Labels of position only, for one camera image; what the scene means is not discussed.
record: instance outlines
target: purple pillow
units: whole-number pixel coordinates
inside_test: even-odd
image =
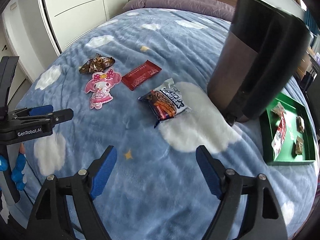
[[[138,8],[166,8],[195,12],[232,21],[235,8],[217,0],[131,0],[125,11]]]

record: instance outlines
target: green tray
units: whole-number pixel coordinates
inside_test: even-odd
[[[279,155],[276,157],[271,146],[276,130],[280,123],[280,118],[271,112],[277,103],[280,102],[286,114],[284,119],[287,126],[287,132]],[[297,116],[304,120],[305,130],[301,133],[298,129]],[[311,125],[306,108],[297,101],[280,93],[268,105],[265,112],[260,116],[260,126],[263,144],[263,159],[268,165],[302,165],[313,163],[316,160],[315,144],[312,135]],[[297,136],[303,138],[302,155],[296,155],[295,142]]]

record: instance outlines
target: snack package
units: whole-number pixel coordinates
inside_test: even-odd
[[[297,141],[296,141],[296,154],[301,155],[303,152],[303,139],[297,136]]]
[[[146,95],[138,98],[138,100],[149,102],[153,113],[158,119],[155,127],[159,122],[171,119],[188,108],[184,104],[182,94],[174,85],[172,78],[167,79],[161,86],[151,90]]]
[[[275,158],[277,158],[281,151],[282,145],[284,143],[285,135],[287,133],[287,127],[284,119],[284,114],[286,112],[280,102],[278,102],[276,107],[272,109],[272,112],[280,116],[279,126],[277,128],[275,137],[271,142],[271,146],[275,152]]]
[[[304,120],[301,116],[298,116],[298,126],[299,126],[299,130],[300,132],[304,132]]]
[[[107,73],[97,72],[92,75],[92,79],[85,86],[85,93],[93,92],[90,98],[90,109],[101,109],[102,104],[113,99],[110,89],[121,81],[121,74],[114,72],[113,68]]]
[[[122,82],[133,91],[147,79],[158,74],[162,69],[151,61],[146,61],[141,66],[130,71],[122,77]]]
[[[95,58],[89,59],[80,69],[80,74],[102,72],[111,67],[116,60],[112,57],[102,57],[96,54]]]

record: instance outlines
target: blue gripper pad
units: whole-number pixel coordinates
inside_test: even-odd
[[[92,198],[92,200],[94,200],[97,196],[102,194],[103,189],[107,184],[107,181],[110,177],[113,167],[115,166],[117,161],[116,148],[113,146],[109,146],[99,160],[103,161],[103,163],[101,163],[101,166],[100,168],[98,168],[97,171],[93,172],[94,176],[92,177],[92,184],[91,184],[91,191],[90,191],[90,197]]]
[[[47,105],[47,106],[39,106],[39,107],[34,107],[29,111],[29,116],[34,116],[34,115],[43,115],[43,114],[48,114],[53,112],[53,106],[52,105]]]
[[[204,179],[207,182],[211,194],[217,196],[217,198],[220,199],[222,196],[220,179],[214,168],[209,163],[207,156],[205,156],[200,147],[198,147],[196,150],[196,160],[204,176]]]

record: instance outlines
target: blue glove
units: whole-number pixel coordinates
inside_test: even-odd
[[[24,154],[24,147],[21,145],[20,151],[17,157],[16,166],[12,170],[11,179],[16,183],[18,190],[23,190],[27,183],[27,178],[24,176],[24,168],[26,166],[26,157]],[[8,169],[7,160],[0,155],[0,171],[6,171]]]

